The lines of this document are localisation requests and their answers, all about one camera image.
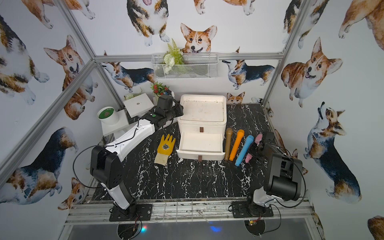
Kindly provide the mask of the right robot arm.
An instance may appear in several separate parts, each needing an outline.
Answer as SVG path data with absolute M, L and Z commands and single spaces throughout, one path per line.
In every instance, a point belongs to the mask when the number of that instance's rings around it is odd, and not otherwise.
M 247 152 L 247 162 L 252 159 L 264 164 L 262 187 L 248 197 L 251 207 L 266 209 L 273 202 L 296 201 L 300 198 L 304 181 L 302 161 L 292 157 L 282 145 L 278 145 L 275 134 L 264 132 L 257 136 Z

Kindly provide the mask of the orange microphone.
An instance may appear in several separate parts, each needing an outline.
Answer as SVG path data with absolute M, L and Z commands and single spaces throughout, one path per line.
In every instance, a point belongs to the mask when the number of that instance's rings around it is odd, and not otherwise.
M 237 154 L 237 151 L 239 149 L 239 146 L 241 144 L 241 141 L 242 141 L 244 135 L 245 135 L 245 131 L 244 130 L 239 130 L 237 132 L 236 140 L 235 140 L 235 143 L 233 145 L 233 148 L 231 150 L 230 157 L 229 157 L 230 161 L 233 161 L 235 159 L 235 156 Z

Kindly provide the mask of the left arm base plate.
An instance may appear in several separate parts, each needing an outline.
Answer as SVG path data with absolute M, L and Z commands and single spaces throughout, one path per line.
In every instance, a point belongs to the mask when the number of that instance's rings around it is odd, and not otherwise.
M 129 206 L 126 210 L 121 209 L 116 204 L 110 209 L 110 222 L 149 221 L 153 210 L 152 204 L 135 204 Z

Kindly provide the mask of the gold microphone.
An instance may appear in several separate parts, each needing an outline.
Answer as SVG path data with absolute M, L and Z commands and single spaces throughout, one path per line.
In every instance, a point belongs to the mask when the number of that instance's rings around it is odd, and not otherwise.
M 225 142 L 225 157 L 224 160 L 228 161 L 231 153 L 231 141 L 232 141 L 233 129 L 226 129 L 226 142 Z

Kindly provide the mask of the white drawer cabinet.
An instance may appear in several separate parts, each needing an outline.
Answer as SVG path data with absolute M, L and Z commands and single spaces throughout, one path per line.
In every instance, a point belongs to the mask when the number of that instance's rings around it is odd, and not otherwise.
M 183 95 L 183 115 L 178 117 L 181 133 L 178 157 L 197 161 L 222 161 L 227 126 L 227 99 L 213 95 Z

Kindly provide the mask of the pink microphone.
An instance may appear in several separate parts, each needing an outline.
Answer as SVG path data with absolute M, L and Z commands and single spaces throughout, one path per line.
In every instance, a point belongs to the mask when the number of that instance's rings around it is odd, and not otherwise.
M 245 159 L 246 163 L 249 163 L 249 161 L 256 155 L 256 148 L 258 147 L 259 143 L 261 142 L 263 138 L 262 134 L 257 135 L 257 137 L 254 140 L 254 143 L 251 144 L 251 146 L 248 149 L 248 153 Z

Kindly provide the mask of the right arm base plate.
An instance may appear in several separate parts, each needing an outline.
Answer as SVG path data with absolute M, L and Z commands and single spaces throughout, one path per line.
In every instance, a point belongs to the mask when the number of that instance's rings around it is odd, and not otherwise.
M 229 212 L 235 219 L 239 218 L 264 218 L 273 217 L 274 213 L 271 207 L 261 207 L 255 203 L 247 201 L 232 202 L 228 207 Z

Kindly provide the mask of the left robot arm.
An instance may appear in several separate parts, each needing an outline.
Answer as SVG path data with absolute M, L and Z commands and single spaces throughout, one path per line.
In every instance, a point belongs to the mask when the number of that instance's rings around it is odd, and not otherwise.
M 184 107 L 170 95 L 162 95 L 158 103 L 145 113 L 132 129 L 106 146 L 95 146 L 91 154 L 91 175 L 107 189 L 122 210 L 136 204 L 124 183 L 122 162 L 143 140 L 183 116 Z

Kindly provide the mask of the blue microphone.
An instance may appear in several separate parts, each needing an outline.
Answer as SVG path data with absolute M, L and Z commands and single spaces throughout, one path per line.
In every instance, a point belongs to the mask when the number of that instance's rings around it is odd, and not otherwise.
M 239 155 L 238 155 L 238 157 L 237 157 L 237 159 L 235 161 L 235 166 L 236 167 L 240 166 L 240 164 L 242 163 L 245 155 L 248 152 L 249 147 L 253 144 L 254 140 L 255 140 L 254 136 L 252 136 L 252 135 L 247 136 L 246 141 L 245 141 L 245 143 L 243 145 L 243 148 L 241 149 L 241 151 L 240 151 L 240 153 L 239 153 Z

